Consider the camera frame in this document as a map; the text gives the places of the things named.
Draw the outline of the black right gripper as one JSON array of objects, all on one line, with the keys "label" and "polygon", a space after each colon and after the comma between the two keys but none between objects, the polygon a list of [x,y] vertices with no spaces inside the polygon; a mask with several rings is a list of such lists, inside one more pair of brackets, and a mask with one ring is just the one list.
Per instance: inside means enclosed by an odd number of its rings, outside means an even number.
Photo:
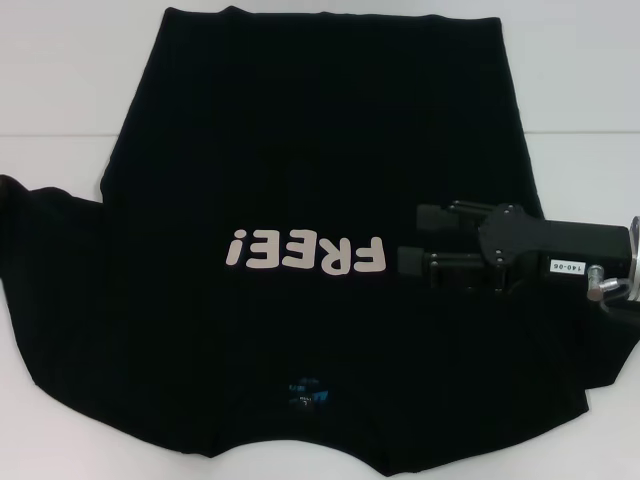
[{"label": "black right gripper", "polygon": [[[416,228],[422,232],[478,229],[487,264],[505,272],[506,284],[539,280],[574,284],[589,291],[590,268],[600,282],[632,278],[632,241],[622,226],[549,221],[519,205],[455,200],[449,206],[421,204]],[[432,289],[493,286],[493,271],[480,254],[431,253],[417,247],[397,249],[401,276],[421,278]]]}]

